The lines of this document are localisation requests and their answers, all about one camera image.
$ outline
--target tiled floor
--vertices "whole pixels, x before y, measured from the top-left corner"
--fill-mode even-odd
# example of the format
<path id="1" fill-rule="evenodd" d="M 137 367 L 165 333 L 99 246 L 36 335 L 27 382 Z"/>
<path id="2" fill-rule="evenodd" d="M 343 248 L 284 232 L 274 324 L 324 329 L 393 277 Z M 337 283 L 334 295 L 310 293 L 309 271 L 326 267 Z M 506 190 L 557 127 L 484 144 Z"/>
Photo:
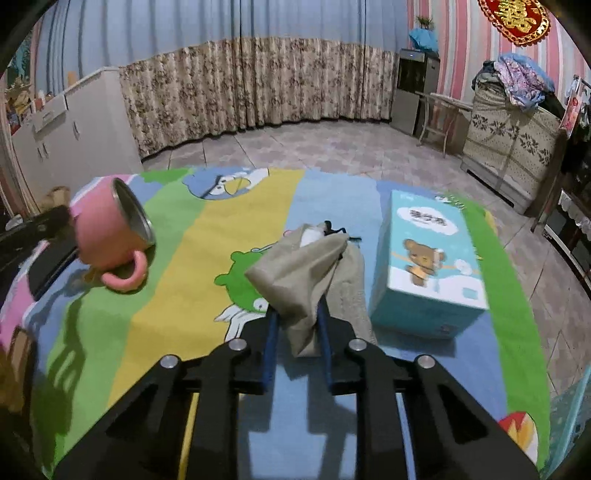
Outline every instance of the tiled floor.
<path id="1" fill-rule="evenodd" d="M 456 157 L 444 159 L 387 124 L 322 121 L 206 138 L 160 152 L 144 163 L 149 170 L 188 165 L 319 168 L 458 191 L 496 218 L 499 238 L 530 298 L 550 391 L 563 392 L 591 363 L 591 300 L 569 266 L 539 232 L 530 232 L 531 220 L 464 173 Z"/>

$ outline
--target clothes pile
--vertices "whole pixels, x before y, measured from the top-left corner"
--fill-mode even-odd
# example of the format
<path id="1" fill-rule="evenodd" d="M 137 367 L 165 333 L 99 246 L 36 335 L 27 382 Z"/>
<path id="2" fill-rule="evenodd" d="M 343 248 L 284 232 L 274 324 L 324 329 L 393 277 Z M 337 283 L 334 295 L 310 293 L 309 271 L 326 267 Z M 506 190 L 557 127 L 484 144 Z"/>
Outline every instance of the clothes pile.
<path id="1" fill-rule="evenodd" d="M 525 55 L 505 53 L 497 61 L 485 61 L 472 80 L 472 90 L 482 84 L 506 95 L 512 105 L 523 111 L 540 106 L 558 118 L 564 115 L 564 106 L 554 94 L 554 82 Z"/>
<path id="2" fill-rule="evenodd" d="M 531 58 L 517 53 L 499 55 L 495 70 L 509 101 L 523 111 L 537 107 L 547 93 L 554 93 L 554 82 Z"/>

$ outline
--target pink mug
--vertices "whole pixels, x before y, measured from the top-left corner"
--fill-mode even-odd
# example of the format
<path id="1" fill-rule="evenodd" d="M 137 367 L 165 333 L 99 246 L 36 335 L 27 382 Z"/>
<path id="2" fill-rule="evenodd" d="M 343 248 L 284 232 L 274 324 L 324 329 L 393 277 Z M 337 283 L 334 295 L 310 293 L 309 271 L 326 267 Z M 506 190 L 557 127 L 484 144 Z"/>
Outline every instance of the pink mug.
<path id="1" fill-rule="evenodd" d="M 99 182 L 86 194 L 85 207 L 74 221 L 78 257 L 106 272 L 100 279 L 107 287 L 131 291 L 142 284 L 148 274 L 144 251 L 154 245 L 154 231 L 139 200 L 123 180 Z M 132 260 L 134 272 L 129 278 L 108 272 Z"/>

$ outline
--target tissue box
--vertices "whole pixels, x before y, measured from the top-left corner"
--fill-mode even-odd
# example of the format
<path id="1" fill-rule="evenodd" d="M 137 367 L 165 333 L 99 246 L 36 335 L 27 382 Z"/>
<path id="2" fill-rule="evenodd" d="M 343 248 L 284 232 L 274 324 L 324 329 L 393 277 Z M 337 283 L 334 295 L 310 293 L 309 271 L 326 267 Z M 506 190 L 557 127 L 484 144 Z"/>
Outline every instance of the tissue box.
<path id="1" fill-rule="evenodd" d="M 429 338 L 452 338 L 488 302 L 461 210 L 436 200 L 392 191 L 382 225 L 370 317 Z"/>

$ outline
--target mug handle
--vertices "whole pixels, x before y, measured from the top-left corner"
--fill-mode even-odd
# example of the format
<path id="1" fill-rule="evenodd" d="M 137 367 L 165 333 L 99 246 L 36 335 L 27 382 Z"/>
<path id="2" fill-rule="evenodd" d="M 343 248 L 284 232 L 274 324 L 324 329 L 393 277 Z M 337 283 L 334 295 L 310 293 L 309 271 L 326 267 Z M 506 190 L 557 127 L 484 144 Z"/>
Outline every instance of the mug handle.
<path id="1" fill-rule="evenodd" d="M 139 288 L 148 275 L 148 259 L 141 250 L 134 251 L 134 272 L 129 278 L 121 278 L 110 272 L 103 273 L 100 277 L 102 282 L 111 290 L 132 291 Z"/>

